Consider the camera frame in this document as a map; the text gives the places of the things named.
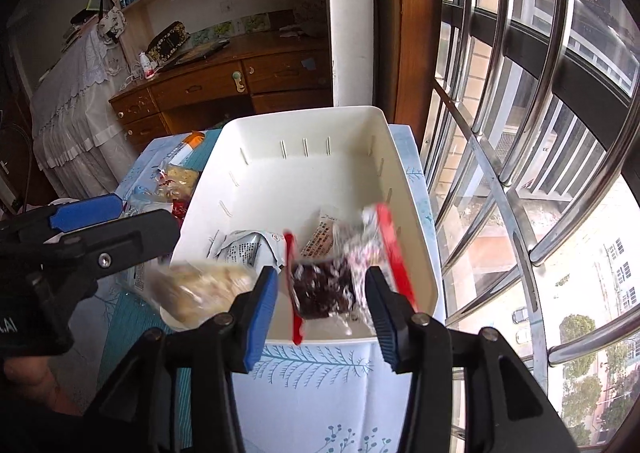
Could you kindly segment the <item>person left hand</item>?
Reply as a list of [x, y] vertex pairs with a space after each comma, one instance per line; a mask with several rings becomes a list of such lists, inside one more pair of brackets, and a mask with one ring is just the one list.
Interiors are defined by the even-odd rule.
[[79, 407], [66, 395], [50, 369], [50, 357], [8, 358], [3, 372], [21, 395], [49, 410], [80, 416]]

